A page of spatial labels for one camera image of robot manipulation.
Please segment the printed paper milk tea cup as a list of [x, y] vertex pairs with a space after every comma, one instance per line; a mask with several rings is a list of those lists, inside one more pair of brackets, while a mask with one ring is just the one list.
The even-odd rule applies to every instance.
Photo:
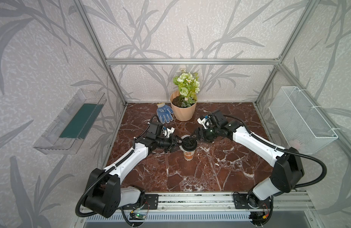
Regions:
[[187, 161], [191, 161], [194, 157], [194, 153], [195, 153], [195, 151], [184, 151], [184, 158]]

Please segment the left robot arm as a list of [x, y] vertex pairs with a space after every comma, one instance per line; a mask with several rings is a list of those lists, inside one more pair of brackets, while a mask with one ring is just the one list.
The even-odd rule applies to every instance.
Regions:
[[118, 209], [142, 207], [145, 204], [144, 190], [138, 187], [122, 188], [122, 182], [153, 150], [163, 148], [166, 152], [170, 151], [179, 145], [179, 141], [180, 138], [174, 134], [154, 139], [135, 139], [132, 147], [116, 162], [90, 173], [86, 189], [75, 207], [76, 216], [84, 218], [99, 214], [109, 218]]

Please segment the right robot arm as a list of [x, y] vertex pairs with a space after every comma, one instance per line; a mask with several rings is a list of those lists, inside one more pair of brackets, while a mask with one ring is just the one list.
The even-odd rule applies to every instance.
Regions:
[[[198, 118], [197, 121], [201, 124], [197, 132], [199, 139], [212, 142], [220, 136], [229, 138], [247, 147], [273, 167], [272, 174], [248, 192], [247, 199], [253, 208], [260, 201], [275, 194], [288, 193], [294, 188], [317, 184], [327, 175], [327, 167], [321, 160], [310, 155], [300, 154], [293, 148], [286, 149], [269, 142], [250, 131], [249, 127], [240, 119], [228, 122], [226, 119], [216, 121], [204, 117]], [[322, 168], [321, 174], [316, 179], [306, 183], [299, 183], [304, 176], [302, 158], [312, 160]]]

